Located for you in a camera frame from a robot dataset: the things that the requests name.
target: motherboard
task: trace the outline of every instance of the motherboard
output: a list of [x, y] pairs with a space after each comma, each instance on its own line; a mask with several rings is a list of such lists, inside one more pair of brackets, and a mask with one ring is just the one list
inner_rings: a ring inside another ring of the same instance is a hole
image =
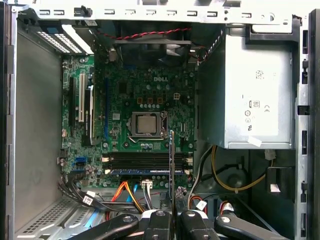
[[175, 132], [176, 185], [191, 187], [195, 144], [194, 69], [136, 68], [108, 53], [63, 60], [62, 148], [58, 163], [82, 187], [150, 179], [169, 187]]

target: green circuit board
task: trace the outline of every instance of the green circuit board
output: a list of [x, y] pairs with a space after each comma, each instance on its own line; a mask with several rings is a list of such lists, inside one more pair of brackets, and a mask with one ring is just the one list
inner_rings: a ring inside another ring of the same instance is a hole
[[[102, 52], [95, 56], [68, 56], [63, 67], [60, 159], [63, 158], [61, 169], [67, 177], [82, 179], [85, 187], [118, 187], [120, 176], [104, 172], [103, 154], [166, 153], [170, 130], [175, 131], [176, 152], [193, 153], [196, 79], [193, 69], [126, 67], [121, 62], [109, 62]], [[90, 146], [84, 145], [86, 126], [79, 121], [81, 75], [86, 86], [93, 86], [95, 140]], [[76, 164], [79, 158], [86, 159], [81, 166]], [[168, 182], [166, 175], [147, 177], [153, 180], [155, 189], [165, 188]], [[177, 175], [175, 181], [188, 187], [186, 174]]]

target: dell logo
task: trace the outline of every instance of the dell logo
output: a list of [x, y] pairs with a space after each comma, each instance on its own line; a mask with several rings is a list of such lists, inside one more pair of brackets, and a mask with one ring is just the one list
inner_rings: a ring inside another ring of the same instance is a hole
[[161, 76], [155, 76], [153, 78], [154, 82], [168, 82], [168, 78], [167, 77], [161, 77]]

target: power connector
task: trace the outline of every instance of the power connector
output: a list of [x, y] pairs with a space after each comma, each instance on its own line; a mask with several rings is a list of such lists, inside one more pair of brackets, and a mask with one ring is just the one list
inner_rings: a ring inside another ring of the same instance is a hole
[[152, 186], [153, 186], [153, 185], [154, 185], [154, 183], [153, 183], [151, 180], [149, 180], [149, 179], [142, 180], [142, 182], [141, 182], [141, 187], [142, 187], [142, 188], [149, 186], [149, 188], [152, 189]]

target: cpu socket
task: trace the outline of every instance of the cpu socket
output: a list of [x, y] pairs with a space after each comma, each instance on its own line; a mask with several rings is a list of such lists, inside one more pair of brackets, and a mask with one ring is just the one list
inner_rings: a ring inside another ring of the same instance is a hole
[[131, 138], [166, 139], [168, 137], [168, 113], [133, 112], [126, 123]]

